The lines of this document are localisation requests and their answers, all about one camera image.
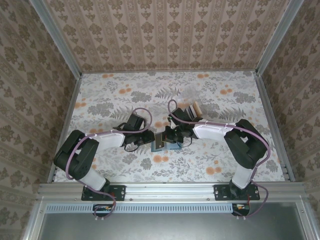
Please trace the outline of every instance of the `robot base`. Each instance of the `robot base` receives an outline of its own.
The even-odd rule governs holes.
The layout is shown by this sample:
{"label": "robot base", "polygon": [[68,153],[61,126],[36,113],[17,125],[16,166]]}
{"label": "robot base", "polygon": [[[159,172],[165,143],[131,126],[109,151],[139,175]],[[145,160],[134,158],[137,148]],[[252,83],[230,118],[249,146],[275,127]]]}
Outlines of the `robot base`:
{"label": "robot base", "polygon": [[244,189],[238,189],[236,194],[234,194],[232,186],[230,184],[219,184],[214,185],[214,198],[216,201],[247,201],[250,200],[260,200],[259,190],[258,187],[249,184]]}
{"label": "robot base", "polygon": [[[108,187],[108,190],[104,191],[102,188],[100,190],[101,192],[106,192],[112,196],[114,196],[115,200],[118,201],[124,201],[126,196],[126,186],[125,185],[110,185]],[[102,195],[96,192],[91,191],[90,189],[83,187],[82,195],[81,195],[82,201],[112,201],[112,199],[109,196]]]}

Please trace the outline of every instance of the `table surface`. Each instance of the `table surface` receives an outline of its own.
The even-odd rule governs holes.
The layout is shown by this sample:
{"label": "table surface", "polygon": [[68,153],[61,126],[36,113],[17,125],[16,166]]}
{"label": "table surface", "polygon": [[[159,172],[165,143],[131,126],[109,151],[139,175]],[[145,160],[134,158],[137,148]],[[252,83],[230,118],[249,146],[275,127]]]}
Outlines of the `table surface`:
{"label": "table surface", "polygon": [[[134,108],[151,111],[151,130],[159,133],[169,124],[167,104],[176,99],[180,107],[198,100],[203,118],[217,123],[249,120],[271,148],[271,157],[258,168],[259,182],[284,181],[259,91],[251,71],[142,72],[83,74],[68,133],[110,130],[126,122]],[[139,115],[149,119],[148,113]],[[151,152],[151,144],[135,152],[123,147],[96,154],[92,168],[111,182],[228,182],[236,170],[226,142],[196,139],[180,150]],[[56,171],[55,182],[67,182]]]}

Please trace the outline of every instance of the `purple cable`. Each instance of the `purple cable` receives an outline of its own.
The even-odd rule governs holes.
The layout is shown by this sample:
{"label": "purple cable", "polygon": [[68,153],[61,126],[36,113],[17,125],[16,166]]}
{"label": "purple cable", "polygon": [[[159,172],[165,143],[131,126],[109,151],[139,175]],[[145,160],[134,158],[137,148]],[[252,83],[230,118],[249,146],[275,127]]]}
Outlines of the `purple cable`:
{"label": "purple cable", "polygon": [[[74,147],[74,149],[72,150],[72,152],[71,152],[71,154],[70,154],[70,157],[69,157],[69,159],[68,159],[68,162],[66,163],[66,166],[65,166],[65,176],[66,176],[66,178],[69,179],[69,180],[73,180],[73,179],[74,179],[73,177],[71,177],[71,176],[69,175],[70,163],[71,163],[72,158],[73,158],[73,156],[75,155],[77,149],[79,148],[79,146],[80,146],[86,139],[91,138],[91,137],[95,137],[95,136],[100,136],[100,135],[107,135],[107,134],[110,134],[110,133],[138,134],[138,133],[142,133],[142,132],[148,130],[148,129],[150,128],[151,124],[152,124],[152,114],[151,114],[151,112],[150,112],[148,109],[144,108],[144,107],[137,107],[137,108],[134,109],[132,112],[134,113],[136,110],[145,110],[145,111],[150,115],[150,122],[149,122],[149,124],[147,124],[143,129],[138,130],[138,131],[110,130],[110,131],[104,131],[104,132],[100,132],[100,133],[89,134],[89,135],[85,136],[84,138],[82,138],[82,139],[77,143],[77,145]],[[111,214],[111,213],[115,210],[115,208],[116,208],[116,204],[117,204],[117,203],[116,203],[116,199],[115,199],[112,195],[110,195],[109,193],[95,190],[95,189],[93,189],[92,187],[87,186],[86,184],[84,184],[82,181],[79,181],[79,180],[78,180],[78,182],[81,183],[82,185],[84,185],[85,187],[87,187],[88,189],[90,189],[91,191],[93,191],[93,192],[95,192],[95,193],[97,193],[97,194],[106,195],[106,196],[110,197],[110,198],[113,200],[113,208],[112,208],[111,211],[105,216],[105,218],[109,217],[110,214]],[[94,213],[93,213],[93,214],[94,214],[95,217],[97,216],[97,215],[96,215],[96,212],[97,212],[97,209],[98,209],[98,208],[96,208],[96,209],[94,210]]]}
{"label": "purple cable", "polygon": [[251,174],[250,180],[251,180],[251,182],[252,182],[254,185],[256,185],[257,187],[262,188],[262,189],[265,190],[265,198],[264,198],[262,204],[260,205],[260,207],[258,208],[258,210],[256,210],[254,213],[251,213],[251,214],[249,214],[249,215],[247,215],[247,216],[245,216],[245,217],[246,217],[246,218],[251,217],[251,216],[255,215],[257,212],[259,212],[260,209],[265,205],[265,203],[266,203],[266,201],[267,201],[267,199],[268,199],[268,196],[269,196],[269,192],[268,192],[268,190],[267,190],[264,186],[261,186],[261,185],[255,183],[255,182],[253,181],[253,178],[254,178],[254,176],[255,176],[255,174],[256,174],[256,172],[257,172],[258,167],[259,167],[261,164],[265,163],[265,162],[270,158],[271,150],[270,150],[270,147],[269,147],[268,143],[267,143],[261,136],[259,136],[258,134],[254,133],[253,131],[247,130],[247,129],[242,128],[242,127],[239,127],[239,126],[234,126],[234,125],[225,124],[225,123],[209,122],[209,121],[208,121],[208,122],[205,122],[205,121],[197,121],[197,122],[194,122],[194,121],[184,121],[184,120],[181,120],[181,119],[177,118],[176,116],[174,116],[174,115],[172,114],[172,111],[170,110],[170,103],[172,103],[172,102],[175,103],[175,107],[176,107],[176,108],[178,107],[177,101],[174,100],[174,99],[171,99],[171,100],[168,102],[168,111],[169,111],[169,114],[170,114],[175,120],[177,120],[177,121],[179,121],[179,122],[181,122],[181,123],[184,123],[184,124],[194,124],[194,125],[196,125],[196,124],[204,124],[204,125],[213,125],[213,126],[219,126],[219,127],[233,128],[233,129],[237,129],[237,130],[246,132],[246,133],[248,133],[248,134],[251,134],[252,136],[256,137],[257,139],[259,139],[259,140],[263,143],[263,145],[264,145],[264,146],[266,147],[266,149],[267,149],[267,155],[266,155],[266,157],[265,157],[262,161],[260,161],[259,163],[257,163],[257,164],[255,165],[254,170],[253,170],[253,172],[252,172],[252,174]]}

